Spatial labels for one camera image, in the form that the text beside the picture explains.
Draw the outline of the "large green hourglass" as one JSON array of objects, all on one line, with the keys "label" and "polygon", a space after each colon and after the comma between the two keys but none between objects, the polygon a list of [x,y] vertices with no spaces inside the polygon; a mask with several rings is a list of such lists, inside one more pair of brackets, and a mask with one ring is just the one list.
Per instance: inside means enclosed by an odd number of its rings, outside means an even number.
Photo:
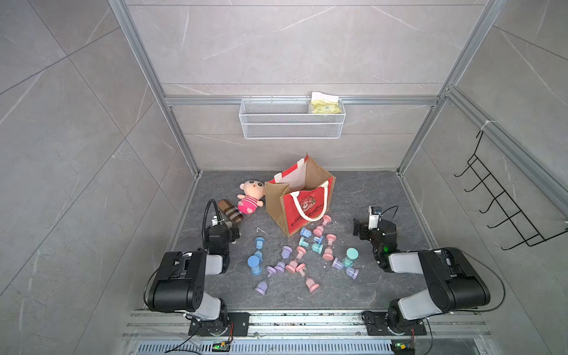
[{"label": "large green hourglass", "polygon": [[348,248],[345,257],[343,258],[344,267],[351,268],[358,257],[359,252],[355,248]]}]

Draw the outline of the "green small hourglass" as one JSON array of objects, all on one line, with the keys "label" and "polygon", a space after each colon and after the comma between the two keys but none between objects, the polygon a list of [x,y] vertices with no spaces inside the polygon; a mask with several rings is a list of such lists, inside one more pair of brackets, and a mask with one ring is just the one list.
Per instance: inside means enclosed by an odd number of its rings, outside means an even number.
[{"label": "green small hourglass", "polygon": [[317,254],[321,255],[323,252],[323,245],[318,243],[310,244],[306,238],[301,237],[299,240],[299,246],[305,249],[311,249],[312,251],[316,252]]}]

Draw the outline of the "red canvas jute bag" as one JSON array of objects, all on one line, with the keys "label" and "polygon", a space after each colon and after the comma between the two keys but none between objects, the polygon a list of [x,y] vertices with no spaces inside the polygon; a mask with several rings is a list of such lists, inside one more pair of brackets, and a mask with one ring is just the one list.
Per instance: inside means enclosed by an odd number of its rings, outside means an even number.
[{"label": "red canvas jute bag", "polygon": [[266,183],[266,211],[291,237],[329,210],[336,178],[306,156]]}]

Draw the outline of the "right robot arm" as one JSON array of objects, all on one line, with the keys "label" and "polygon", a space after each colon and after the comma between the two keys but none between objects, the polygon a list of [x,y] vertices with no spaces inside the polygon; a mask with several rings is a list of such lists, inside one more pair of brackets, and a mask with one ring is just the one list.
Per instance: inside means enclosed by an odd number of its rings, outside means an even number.
[{"label": "right robot arm", "polygon": [[426,289],[392,300],[385,315],[390,333],[404,335],[421,321],[451,312],[480,312],[491,301],[490,290],[471,265],[474,257],[460,248],[419,251],[397,248],[396,224],[381,218],[363,223],[353,220],[353,235],[372,246],[374,260],[383,272],[421,275]]}]

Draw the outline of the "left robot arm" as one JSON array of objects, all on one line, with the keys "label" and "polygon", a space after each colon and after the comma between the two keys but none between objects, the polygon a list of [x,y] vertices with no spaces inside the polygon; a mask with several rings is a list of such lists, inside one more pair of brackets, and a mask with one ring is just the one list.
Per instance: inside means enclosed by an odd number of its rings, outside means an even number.
[{"label": "left robot arm", "polygon": [[168,251],[143,290],[145,306],[153,312],[180,313],[212,335],[232,327],[226,302],[205,291],[205,278],[227,272],[230,245],[240,237],[227,225],[217,202],[209,200],[201,226],[203,246],[194,251]]}]

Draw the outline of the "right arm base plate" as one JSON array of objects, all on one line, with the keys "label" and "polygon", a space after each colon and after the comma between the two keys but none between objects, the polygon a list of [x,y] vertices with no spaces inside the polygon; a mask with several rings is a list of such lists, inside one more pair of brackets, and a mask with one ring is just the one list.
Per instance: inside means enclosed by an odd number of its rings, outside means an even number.
[{"label": "right arm base plate", "polygon": [[388,312],[363,311],[362,322],[369,336],[424,336],[425,325],[420,319],[406,320],[398,314]]}]

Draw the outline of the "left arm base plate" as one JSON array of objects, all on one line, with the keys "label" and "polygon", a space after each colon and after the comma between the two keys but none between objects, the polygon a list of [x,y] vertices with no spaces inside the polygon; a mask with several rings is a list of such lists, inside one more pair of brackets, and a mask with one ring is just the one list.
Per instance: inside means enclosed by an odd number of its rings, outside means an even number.
[{"label": "left arm base plate", "polygon": [[216,320],[193,320],[188,334],[202,337],[245,337],[249,331],[250,316],[248,312],[229,312]]}]

